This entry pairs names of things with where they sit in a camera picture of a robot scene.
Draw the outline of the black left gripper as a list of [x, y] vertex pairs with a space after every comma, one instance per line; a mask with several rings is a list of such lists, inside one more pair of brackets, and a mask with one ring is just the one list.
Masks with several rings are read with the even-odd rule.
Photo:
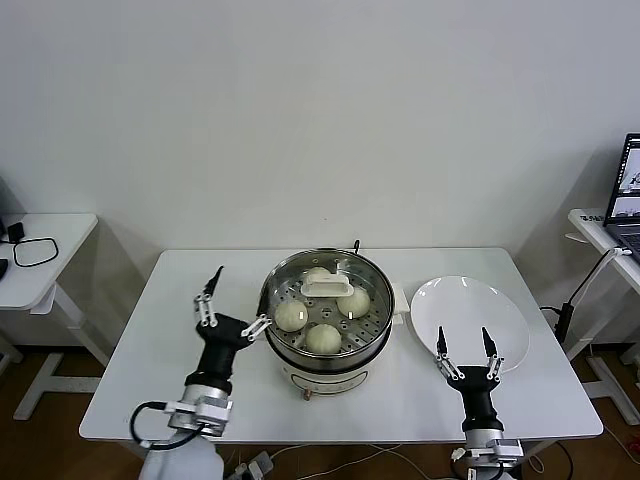
[[224, 267], [220, 266], [202, 291], [194, 298], [196, 332], [204, 340], [204, 349], [198, 366], [185, 379], [185, 385], [203, 385], [232, 392], [230, 378], [236, 353], [250, 345], [269, 326], [269, 300], [262, 297], [256, 320], [250, 325], [225, 314], [216, 313], [213, 295]]

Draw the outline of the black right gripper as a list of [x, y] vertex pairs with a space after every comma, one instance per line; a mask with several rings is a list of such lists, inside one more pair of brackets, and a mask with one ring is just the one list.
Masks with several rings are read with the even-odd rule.
[[435, 363], [447, 384], [462, 397], [465, 412], [463, 430], [501, 429], [501, 421], [492, 404], [491, 392], [501, 381], [504, 358], [499, 355], [496, 343], [485, 327], [482, 328], [482, 337], [487, 357], [486, 365], [458, 368], [449, 358], [443, 327], [438, 327]]

